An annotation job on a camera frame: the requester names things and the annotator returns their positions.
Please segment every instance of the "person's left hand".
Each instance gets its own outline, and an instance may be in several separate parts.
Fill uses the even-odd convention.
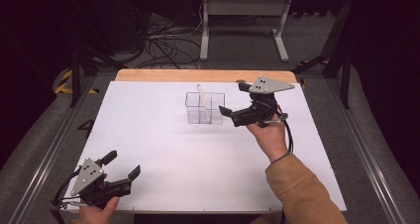
[[[120,198],[115,196],[108,201],[104,209],[97,206],[81,206],[80,220],[86,224],[107,224],[110,223],[111,215],[118,206]]]

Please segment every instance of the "brown sleeve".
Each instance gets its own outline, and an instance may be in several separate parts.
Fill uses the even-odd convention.
[[[295,155],[271,164],[265,173],[290,223],[347,223],[325,186]]]

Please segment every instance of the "human hand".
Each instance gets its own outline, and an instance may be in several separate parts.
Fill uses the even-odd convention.
[[[97,206],[81,206],[80,220],[86,224],[108,224],[119,201],[120,198],[118,196],[111,198],[104,209],[100,209]]]
[[[271,119],[277,120],[278,116],[274,114]],[[257,124],[246,127],[256,137],[257,143],[271,163],[287,154],[284,123],[269,124],[264,128]]]

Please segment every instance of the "white paper sheet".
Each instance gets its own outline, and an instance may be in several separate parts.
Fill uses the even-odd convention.
[[[222,92],[226,107],[250,106],[236,83],[200,83],[204,92]],[[340,210],[346,210],[300,85],[275,93],[294,140],[294,154],[314,171]],[[104,167],[107,180],[126,178],[137,165],[142,173],[118,210],[150,212],[248,212],[281,210],[265,181],[269,165],[254,136],[233,126],[187,123],[189,82],[111,82],[80,157],[97,160],[112,150],[118,157]],[[73,187],[69,185],[66,196]],[[77,207],[69,206],[68,210]]]

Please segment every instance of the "dark floor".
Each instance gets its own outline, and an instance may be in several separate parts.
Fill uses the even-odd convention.
[[[270,29],[277,23],[277,19],[257,19],[252,26],[245,27],[229,20],[218,20],[212,23],[210,30],[210,49],[207,61],[198,61],[199,68],[210,69],[267,69],[291,70],[301,60],[309,60],[317,56],[325,43],[326,37],[334,23],[331,16],[304,16],[296,19],[289,17],[283,32],[283,40],[290,57],[290,62],[281,62],[276,51],[275,43],[270,35]],[[200,43],[200,34],[195,32],[187,37]],[[178,42],[180,49],[191,56],[199,55],[199,49],[188,42]],[[140,62],[149,59],[147,54],[128,66],[135,67]],[[170,67],[169,64],[158,63],[155,67]],[[194,68],[193,63],[184,65]],[[317,125],[321,139],[324,143],[331,165],[337,172],[337,180],[346,201],[348,211],[344,212],[349,223],[403,223],[392,220],[374,188],[374,181],[367,171],[367,167],[358,152],[354,135],[347,123],[342,105],[337,102],[335,84],[340,80],[324,79],[321,71],[324,65],[317,65],[298,78],[304,78],[304,93]],[[32,178],[37,174],[43,158],[49,151],[51,144],[57,142],[57,133],[69,113],[71,95],[58,94],[54,103],[46,110],[33,128],[21,141],[8,163],[0,171],[0,223],[55,223],[50,215],[49,201],[62,181],[72,172],[86,142],[86,131],[77,130],[81,124],[89,119],[95,119],[107,86],[115,78],[116,70],[112,67],[100,67],[91,88],[98,88],[98,94],[87,94],[74,112],[72,122],[63,134],[61,146],[56,159],[52,159],[51,169],[45,173],[45,180],[40,182],[40,188],[28,193],[33,202],[19,204],[31,184]],[[90,81],[84,78],[84,84]],[[381,135],[368,107],[357,72],[352,70],[350,85],[350,114],[360,132],[362,140],[367,145],[375,163],[380,168],[386,181],[393,203],[396,204],[400,216],[406,223],[420,223],[420,201],[414,192],[403,171],[395,161],[389,147]],[[28,204],[26,212],[15,210]],[[63,213],[64,219],[69,223],[76,217],[73,214]],[[141,223],[147,217],[141,217]],[[119,213],[114,217],[113,223],[133,223],[134,216]],[[200,223],[201,221],[188,221],[184,223]]]

